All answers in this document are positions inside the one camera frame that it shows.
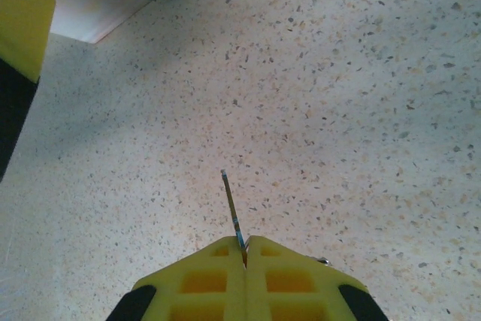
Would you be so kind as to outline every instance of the yellow object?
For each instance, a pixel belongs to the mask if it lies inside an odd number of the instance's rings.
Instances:
[[[156,288],[142,321],[356,321],[340,285],[356,279],[267,238],[252,236],[247,267],[226,237],[139,280]]]
[[[0,58],[34,83],[54,8],[55,0],[0,0]]]

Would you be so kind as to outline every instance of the speckled floor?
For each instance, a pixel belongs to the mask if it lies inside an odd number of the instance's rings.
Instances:
[[[481,0],[157,0],[96,46],[52,36],[0,184],[0,307],[104,319],[233,234],[226,168],[245,234],[390,319],[480,319],[480,23]]]

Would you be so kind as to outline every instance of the yellow foam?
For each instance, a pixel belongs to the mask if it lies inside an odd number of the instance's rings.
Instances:
[[[355,321],[338,289],[356,279],[252,236],[245,269],[226,237],[139,280],[157,289],[143,321]]]
[[[55,0],[0,0],[0,58],[37,83]]]

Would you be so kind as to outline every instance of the terrazzo floor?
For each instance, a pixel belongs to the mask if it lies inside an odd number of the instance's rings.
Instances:
[[[240,225],[389,319],[481,319],[481,0],[156,0],[51,36],[0,184],[0,319],[105,319]]]

